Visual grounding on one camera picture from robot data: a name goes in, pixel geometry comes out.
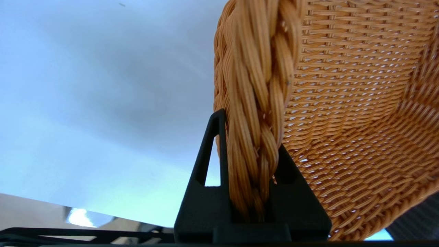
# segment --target reflective surface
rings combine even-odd
[[[225,2],[0,0],[0,193],[172,226]]]

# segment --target wicker basket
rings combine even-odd
[[[439,191],[439,7],[432,0],[231,0],[215,36],[230,196],[262,212],[281,143],[362,240]]]

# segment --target dark fabric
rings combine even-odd
[[[394,240],[439,240],[439,193],[411,208],[386,230]]]

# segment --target black plastic bracket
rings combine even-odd
[[[221,185],[205,187],[214,138],[219,135]],[[279,148],[270,183],[265,223],[236,223],[229,197],[226,114],[210,117],[206,132],[174,225],[177,243],[279,243],[324,241],[332,223],[285,147]]]

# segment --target braided wicker handle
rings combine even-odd
[[[230,198],[245,221],[264,220],[299,62],[302,16],[300,0],[232,0],[219,21],[215,83],[223,92],[217,92],[215,110],[226,108]]]

